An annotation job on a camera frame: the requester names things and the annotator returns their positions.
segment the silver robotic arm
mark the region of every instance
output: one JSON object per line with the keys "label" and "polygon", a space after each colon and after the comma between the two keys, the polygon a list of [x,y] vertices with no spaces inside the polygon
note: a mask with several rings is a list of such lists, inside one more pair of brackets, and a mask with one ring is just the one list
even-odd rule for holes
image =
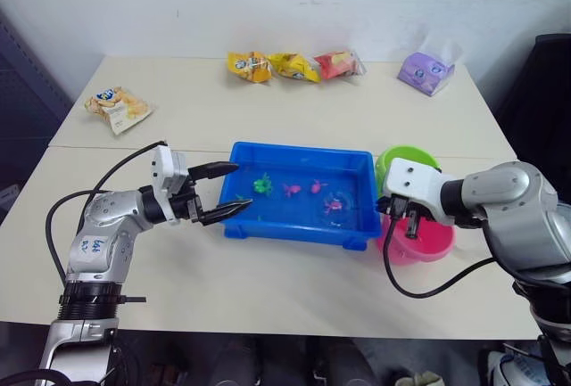
{"label": "silver robotic arm", "polygon": [[152,162],[153,185],[98,194],[91,201],[71,245],[60,311],[50,325],[40,369],[58,371],[72,382],[110,380],[116,367],[112,360],[117,307],[145,301],[121,295],[137,235],[165,221],[175,225],[190,219],[208,225],[245,209],[251,200],[203,211],[194,191],[198,179],[220,177],[237,168],[215,162],[186,169],[184,154],[160,145]]}
{"label": "silver robotic arm", "polygon": [[393,160],[379,210],[445,225],[482,227],[494,260],[515,279],[543,332],[539,342],[553,385],[571,384],[571,225],[557,212],[558,196],[542,173],[512,161],[455,179],[414,161]]}

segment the snack bag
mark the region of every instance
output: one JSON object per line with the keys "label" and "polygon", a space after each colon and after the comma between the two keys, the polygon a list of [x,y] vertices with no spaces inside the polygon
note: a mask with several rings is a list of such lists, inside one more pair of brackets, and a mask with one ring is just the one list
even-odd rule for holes
{"label": "snack bag", "polygon": [[309,61],[297,53],[274,53],[268,56],[271,66],[281,76],[318,83],[321,77]]}
{"label": "snack bag", "polygon": [[397,78],[432,96],[450,81],[454,64],[446,64],[425,53],[415,52],[402,63]]}
{"label": "snack bag", "polygon": [[107,89],[89,98],[86,110],[102,116],[115,135],[134,126],[153,111],[151,107],[121,87]]}
{"label": "snack bag", "polygon": [[321,66],[324,80],[338,76],[362,76],[367,72],[354,51],[326,53],[313,59]]}
{"label": "snack bag", "polygon": [[261,83],[271,78],[269,61],[260,52],[229,53],[228,69],[254,83]]}

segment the pink toy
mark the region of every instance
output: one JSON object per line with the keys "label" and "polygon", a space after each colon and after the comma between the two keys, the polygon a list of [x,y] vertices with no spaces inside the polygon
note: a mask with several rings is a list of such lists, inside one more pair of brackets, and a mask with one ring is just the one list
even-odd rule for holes
{"label": "pink toy", "polygon": [[292,194],[296,194],[299,193],[302,190],[302,188],[297,185],[284,185],[284,191],[285,191],[285,195],[287,197],[292,197]]}
{"label": "pink toy", "polygon": [[321,191],[321,187],[325,187],[327,185],[325,183],[320,183],[318,179],[314,179],[313,181],[315,181],[315,183],[311,185],[311,192],[313,194],[319,193]]}
{"label": "pink toy", "polygon": [[327,215],[329,215],[329,212],[331,212],[332,210],[341,210],[343,209],[343,204],[337,200],[337,199],[333,199],[331,202],[326,201],[325,202],[325,213]]}

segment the toy frog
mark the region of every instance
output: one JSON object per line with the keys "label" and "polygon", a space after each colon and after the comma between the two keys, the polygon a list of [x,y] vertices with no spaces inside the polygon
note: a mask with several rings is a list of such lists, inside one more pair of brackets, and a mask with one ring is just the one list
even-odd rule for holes
{"label": "toy frog", "polygon": [[273,188],[267,173],[264,172],[264,175],[262,175],[260,179],[256,179],[253,182],[253,190],[256,193],[266,194],[267,196],[271,194]]}

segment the green bowl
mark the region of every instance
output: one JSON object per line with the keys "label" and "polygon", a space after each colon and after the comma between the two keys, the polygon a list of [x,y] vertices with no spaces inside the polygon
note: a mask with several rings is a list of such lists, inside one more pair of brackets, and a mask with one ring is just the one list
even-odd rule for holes
{"label": "green bowl", "polygon": [[395,145],[385,150],[375,163],[375,180],[377,181],[379,197],[383,195],[383,181],[385,181],[386,171],[391,166],[391,161],[397,157],[440,168],[438,161],[424,150],[420,150],[413,145]]}

